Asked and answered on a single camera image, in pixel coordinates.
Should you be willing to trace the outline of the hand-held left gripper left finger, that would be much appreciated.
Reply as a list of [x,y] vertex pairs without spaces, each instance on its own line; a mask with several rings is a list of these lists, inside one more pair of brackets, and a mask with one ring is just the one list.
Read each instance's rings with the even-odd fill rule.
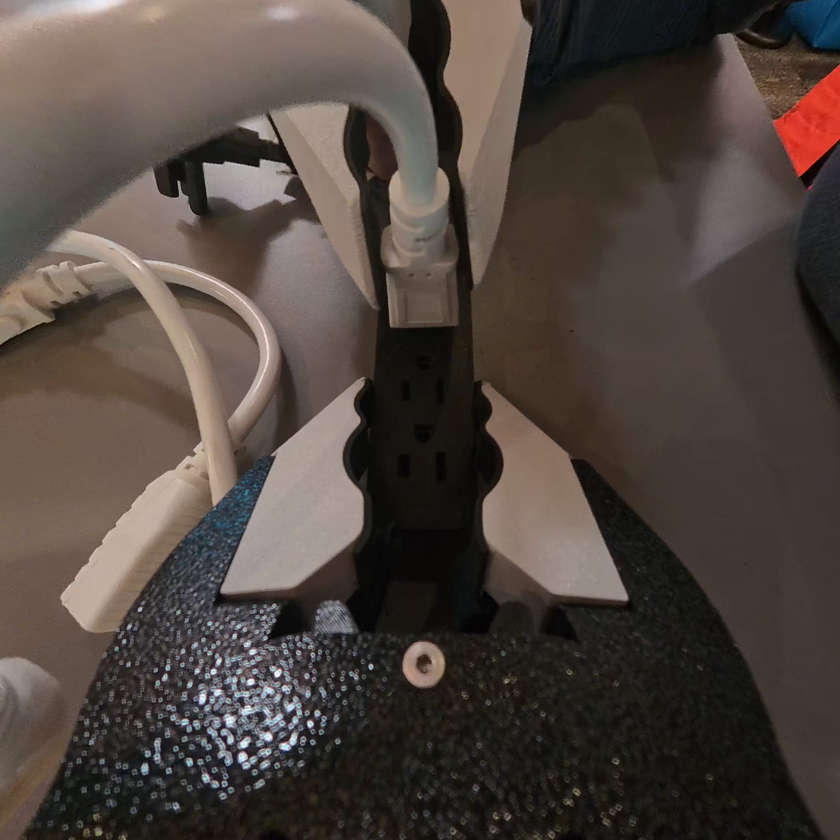
[[348,446],[364,429],[370,381],[345,388],[273,454],[220,586],[231,606],[276,603],[303,626],[353,624],[353,551],[365,525],[364,491]]

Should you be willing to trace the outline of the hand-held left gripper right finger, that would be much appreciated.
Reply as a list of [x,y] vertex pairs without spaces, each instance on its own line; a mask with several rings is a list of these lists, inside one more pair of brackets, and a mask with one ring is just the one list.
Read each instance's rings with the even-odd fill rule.
[[567,629],[565,607],[629,607],[571,457],[492,385],[479,395],[496,458],[480,507],[490,628]]

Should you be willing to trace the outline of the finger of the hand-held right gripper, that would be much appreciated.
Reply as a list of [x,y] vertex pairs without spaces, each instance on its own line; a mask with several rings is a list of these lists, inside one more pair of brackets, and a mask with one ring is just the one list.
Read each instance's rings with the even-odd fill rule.
[[291,108],[270,116],[331,246],[379,310],[382,226],[367,180],[365,114],[355,108]]
[[532,27],[519,1],[412,1],[408,48],[432,101],[458,268],[478,288],[506,201]]

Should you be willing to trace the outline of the black power strip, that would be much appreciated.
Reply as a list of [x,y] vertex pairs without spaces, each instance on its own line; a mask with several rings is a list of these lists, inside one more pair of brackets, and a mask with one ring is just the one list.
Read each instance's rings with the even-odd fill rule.
[[374,521],[398,529],[466,527],[476,497],[471,299],[453,328],[377,321],[368,491]]

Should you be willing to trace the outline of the person's right forearm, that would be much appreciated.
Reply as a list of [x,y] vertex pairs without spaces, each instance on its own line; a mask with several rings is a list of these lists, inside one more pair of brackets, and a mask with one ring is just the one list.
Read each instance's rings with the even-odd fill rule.
[[694,46],[732,32],[761,2],[538,1],[523,2],[532,24],[526,78],[545,88],[574,68]]

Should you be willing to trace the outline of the black angled plug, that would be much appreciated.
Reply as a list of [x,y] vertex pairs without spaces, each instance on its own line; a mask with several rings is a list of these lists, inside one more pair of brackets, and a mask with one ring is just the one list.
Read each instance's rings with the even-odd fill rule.
[[263,161],[279,163],[296,172],[284,143],[263,140],[246,128],[236,128],[207,141],[153,169],[158,192],[163,196],[185,196],[197,216],[209,213],[205,165],[245,165],[259,168]]

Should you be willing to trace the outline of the red floor tape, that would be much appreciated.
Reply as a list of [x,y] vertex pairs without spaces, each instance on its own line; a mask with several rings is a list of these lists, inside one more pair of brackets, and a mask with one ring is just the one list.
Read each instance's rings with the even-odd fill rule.
[[839,89],[826,78],[773,122],[793,166],[803,176],[839,141]]

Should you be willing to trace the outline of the blue bag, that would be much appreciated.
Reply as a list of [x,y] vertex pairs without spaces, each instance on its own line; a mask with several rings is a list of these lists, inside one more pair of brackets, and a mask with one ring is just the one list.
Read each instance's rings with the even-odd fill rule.
[[771,29],[775,37],[797,34],[815,49],[839,51],[839,2],[789,2]]

